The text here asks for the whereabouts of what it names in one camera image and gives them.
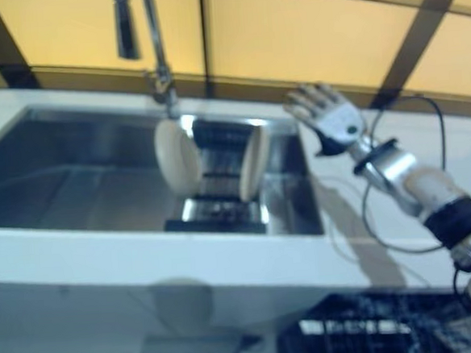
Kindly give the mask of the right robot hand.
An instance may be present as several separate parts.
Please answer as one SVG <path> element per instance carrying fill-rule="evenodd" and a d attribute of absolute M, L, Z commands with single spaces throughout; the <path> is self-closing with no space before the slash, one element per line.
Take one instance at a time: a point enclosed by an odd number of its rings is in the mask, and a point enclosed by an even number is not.
<path fill-rule="evenodd" d="M 317 135 L 324 156 L 344 154 L 366 131 L 356 105 L 321 81 L 288 92 L 283 109 Z"/>

